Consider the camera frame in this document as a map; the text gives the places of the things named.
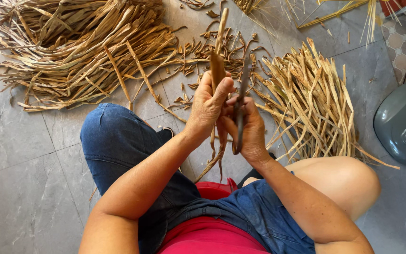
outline jeans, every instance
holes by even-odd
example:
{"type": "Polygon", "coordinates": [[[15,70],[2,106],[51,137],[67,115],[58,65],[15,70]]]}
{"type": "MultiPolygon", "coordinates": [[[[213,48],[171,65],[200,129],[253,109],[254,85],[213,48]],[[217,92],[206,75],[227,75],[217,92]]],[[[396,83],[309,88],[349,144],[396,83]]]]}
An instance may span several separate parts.
{"type": "MultiPolygon", "coordinates": [[[[163,131],[156,133],[132,111],[111,103],[100,104],[90,112],[81,130],[85,159],[101,195],[167,140],[163,131]]],[[[220,218],[246,231],[274,254],[315,253],[313,240],[265,180],[240,188],[227,198],[209,200],[201,198],[195,184],[178,170],[139,218],[140,253],[155,253],[167,231],[200,216],[220,218]]]]}

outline hand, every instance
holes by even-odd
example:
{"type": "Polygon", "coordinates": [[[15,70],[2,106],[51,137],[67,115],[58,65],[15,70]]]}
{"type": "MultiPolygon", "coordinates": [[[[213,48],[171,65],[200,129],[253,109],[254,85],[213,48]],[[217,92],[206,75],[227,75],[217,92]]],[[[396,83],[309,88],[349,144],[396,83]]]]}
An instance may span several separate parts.
{"type": "MultiPolygon", "coordinates": [[[[228,116],[233,114],[233,105],[236,100],[237,96],[226,101],[229,106],[223,109],[222,116],[217,122],[218,125],[222,124],[224,126],[233,137],[235,144],[237,144],[238,140],[237,126],[228,116]]],[[[242,109],[244,110],[244,132],[240,153],[250,165],[260,170],[272,159],[266,150],[264,142],[264,121],[259,115],[252,98],[245,97],[242,109]]]]}
{"type": "Polygon", "coordinates": [[[214,96],[211,88],[211,71],[204,73],[200,85],[195,91],[192,112],[183,132],[192,137],[200,145],[209,135],[212,126],[221,113],[223,102],[229,93],[235,91],[233,79],[229,72],[217,86],[214,96]]]}

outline red stool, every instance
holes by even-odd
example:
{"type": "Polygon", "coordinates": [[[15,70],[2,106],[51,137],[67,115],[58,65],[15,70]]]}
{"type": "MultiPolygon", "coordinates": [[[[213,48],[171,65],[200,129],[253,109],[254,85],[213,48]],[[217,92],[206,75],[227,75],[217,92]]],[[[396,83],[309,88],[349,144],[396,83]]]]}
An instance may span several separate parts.
{"type": "Polygon", "coordinates": [[[198,182],[195,185],[200,192],[202,198],[211,200],[228,197],[232,192],[237,190],[236,182],[233,179],[227,178],[228,184],[215,182],[198,182]]]}

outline blade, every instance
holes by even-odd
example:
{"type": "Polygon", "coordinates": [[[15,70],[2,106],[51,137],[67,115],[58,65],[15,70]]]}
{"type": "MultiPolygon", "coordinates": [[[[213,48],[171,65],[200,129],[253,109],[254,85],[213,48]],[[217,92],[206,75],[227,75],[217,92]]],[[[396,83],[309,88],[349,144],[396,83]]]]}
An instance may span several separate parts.
{"type": "Polygon", "coordinates": [[[249,73],[251,69],[251,60],[250,56],[247,55],[244,61],[244,68],[242,70],[242,75],[240,76],[240,89],[239,89],[239,97],[243,99],[245,93],[247,92],[247,88],[249,85],[249,73]]]}

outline person's left hand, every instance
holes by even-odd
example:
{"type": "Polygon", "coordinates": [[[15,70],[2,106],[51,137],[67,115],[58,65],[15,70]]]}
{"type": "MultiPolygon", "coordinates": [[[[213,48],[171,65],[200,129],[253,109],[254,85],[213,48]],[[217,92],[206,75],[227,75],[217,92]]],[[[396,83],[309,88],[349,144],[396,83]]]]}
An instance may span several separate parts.
{"type": "Polygon", "coordinates": [[[227,72],[226,77],[217,86],[214,96],[211,96],[211,71],[205,72],[195,91],[192,112],[183,132],[196,139],[199,144],[209,137],[225,98],[235,91],[233,85],[231,73],[227,72]]]}

